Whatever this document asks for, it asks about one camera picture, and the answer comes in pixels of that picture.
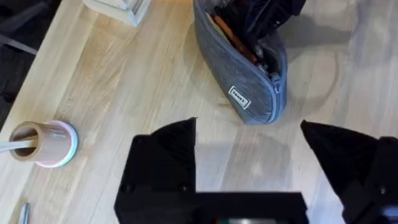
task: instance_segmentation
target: light wood surface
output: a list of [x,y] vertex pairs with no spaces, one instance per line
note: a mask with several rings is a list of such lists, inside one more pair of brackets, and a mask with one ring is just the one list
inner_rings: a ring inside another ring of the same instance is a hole
[[198,117],[197,188],[301,191],[311,223],[342,223],[300,130],[302,119],[398,136],[398,1],[308,0],[280,31],[289,101],[244,126],[198,51],[191,2],[154,1],[133,28],[63,1],[1,131],[62,119],[78,152],[44,169],[0,154],[0,223],[31,204],[31,224],[117,223],[113,203],[135,134]]

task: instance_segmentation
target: wooden table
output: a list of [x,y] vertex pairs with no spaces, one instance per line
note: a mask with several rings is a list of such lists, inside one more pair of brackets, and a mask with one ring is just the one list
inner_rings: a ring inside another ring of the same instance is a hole
[[63,1],[0,138],[23,121],[62,119],[80,146],[62,168],[0,155],[0,223],[24,202],[34,223],[117,223],[113,203],[131,139],[198,117],[198,189],[301,191],[312,223],[341,204],[302,119],[398,135],[398,2],[308,0],[280,31],[289,102],[280,121],[244,126],[198,51],[191,2],[154,1],[138,28]]

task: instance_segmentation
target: white stick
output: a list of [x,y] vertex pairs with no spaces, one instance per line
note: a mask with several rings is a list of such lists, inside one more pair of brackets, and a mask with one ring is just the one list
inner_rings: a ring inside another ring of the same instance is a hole
[[13,149],[30,148],[37,146],[37,136],[31,136],[13,142],[0,142],[0,152]]

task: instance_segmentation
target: dark floor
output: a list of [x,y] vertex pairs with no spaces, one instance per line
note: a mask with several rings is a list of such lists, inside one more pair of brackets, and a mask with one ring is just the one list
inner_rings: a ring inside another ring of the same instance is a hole
[[[61,0],[45,1],[44,11],[11,34],[3,34],[30,47],[39,49]],[[0,0],[0,24],[41,0]],[[11,109],[35,56],[2,45],[0,47],[0,129]]]

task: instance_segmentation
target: pouch label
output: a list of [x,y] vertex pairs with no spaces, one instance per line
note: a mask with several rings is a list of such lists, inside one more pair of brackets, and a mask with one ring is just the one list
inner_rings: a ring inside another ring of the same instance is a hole
[[251,101],[249,99],[247,99],[246,97],[244,97],[236,88],[235,86],[232,86],[229,91],[228,94],[230,94],[232,96],[232,98],[234,98],[234,100],[236,100],[236,102],[239,103],[239,105],[241,105],[243,107],[244,110],[246,110],[247,107],[249,107],[249,105],[251,104]]

